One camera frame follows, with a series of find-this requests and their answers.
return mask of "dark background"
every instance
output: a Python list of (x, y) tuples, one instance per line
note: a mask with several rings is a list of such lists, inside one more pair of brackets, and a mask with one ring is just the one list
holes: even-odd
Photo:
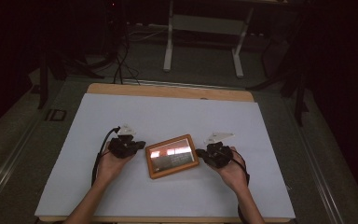
[[(32, 88), (27, 75), (39, 66), (42, 36), (74, 58), (90, 52), (104, 54), (101, 31), (106, 19), (99, 13), (101, 5), (82, 2), (92, 6), (90, 11), (70, 1), (0, 1), (0, 118)], [(358, 1), (316, 5), (319, 8), (309, 14), (291, 41), (306, 55), (307, 87), (358, 183)], [(168, 1), (126, 1), (126, 9), (129, 22), (164, 24)], [(232, 10), (233, 15), (241, 15), (237, 8)], [(250, 30), (273, 35), (271, 16), (275, 14), (270, 8), (258, 10)], [(80, 34), (79, 27), (86, 28), (82, 29), (86, 33)]]

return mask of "orange frame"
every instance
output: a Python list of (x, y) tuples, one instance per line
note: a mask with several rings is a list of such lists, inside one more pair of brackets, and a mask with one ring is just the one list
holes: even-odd
[[(190, 163), (186, 163), (186, 164), (183, 164), (183, 165), (180, 165), (180, 166), (177, 166), (177, 167), (173, 167), (173, 168), (168, 169), (168, 170), (155, 172), (154, 169), (153, 169), (153, 162), (151, 161), (151, 150), (154, 149), (154, 148), (163, 147), (163, 146), (166, 146), (168, 144), (175, 143), (175, 142), (178, 142), (178, 141), (181, 141), (181, 140), (184, 140), (184, 139), (187, 140), (188, 145), (191, 148), (191, 154), (192, 154), (194, 160), (192, 162), (190, 162)], [(175, 137), (173, 139), (170, 139), (170, 140), (167, 140), (167, 141), (164, 141), (164, 142), (160, 142), (160, 143), (148, 146), (148, 147), (145, 148), (145, 152), (146, 152), (147, 167), (149, 168), (150, 178), (152, 178), (152, 179), (157, 179), (157, 178), (160, 178), (160, 177), (163, 177), (163, 176), (166, 176), (166, 175), (171, 175), (171, 174), (174, 174), (174, 173), (178, 173), (180, 171), (190, 169), (190, 168), (198, 166), (200, 164), (199, 158), (198, 158), (198, 156), (196, 154), (196, 149), (194, 147), (193, 140), (191, 139), (190, 134), (185, 134), (185, 135)]]

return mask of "person's left hand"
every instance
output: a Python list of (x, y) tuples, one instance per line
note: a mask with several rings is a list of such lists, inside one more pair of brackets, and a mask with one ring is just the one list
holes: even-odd
[(95, 182), (102, 183), (106, 186), (118, 177), (124, 165), (134, 157), (133, 155), (124, 159), (117, 158), (113, 153), (109, 152), (109, 143), (110, 142), (106, 143), (102, 153), (103, 156), (98, 165), (98, 173), (95, 180)]

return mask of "person's right arm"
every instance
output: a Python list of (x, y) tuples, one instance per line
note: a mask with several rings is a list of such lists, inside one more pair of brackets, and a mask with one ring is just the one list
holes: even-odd
[[(245, 164), (242, 158), (236, 152), (233, 152), (233, 154), (234, 160), (244, 166)], [(216, 169), (212, 166), (211, 168), (220, 174), (226, 185), (228, 185), (237, 195), (240, 210), (246, 221), (251, 224), (265, 223), (260, 212), (258, 211), (251, 191), (248, 188), (246, 174), (240, 166), (235, 162), (230, 162), (228, 165), (220, 169)]]

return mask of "background desk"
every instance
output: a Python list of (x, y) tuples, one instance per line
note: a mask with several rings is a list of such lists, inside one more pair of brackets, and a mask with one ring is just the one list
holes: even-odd
[[(190, 133), (195, 147), (205, 147), (211, 132), (235, 133), (224, 143), (237, 147), (246, 159), (250, 189), (262, 216), (267, 221), (295, 217), (264, 121), (252, 101), (244, 91), (91, 85), (35, 214), (45, 221), (68, 216), (90, 188), (104, 136), (129, 123), (137, 132), (134, 140), (146, 145)], [(110, 186), (95, 216), (115, 222), (239, 222), (234, 193), (203, 162), (152, 180), (143, 151)]]

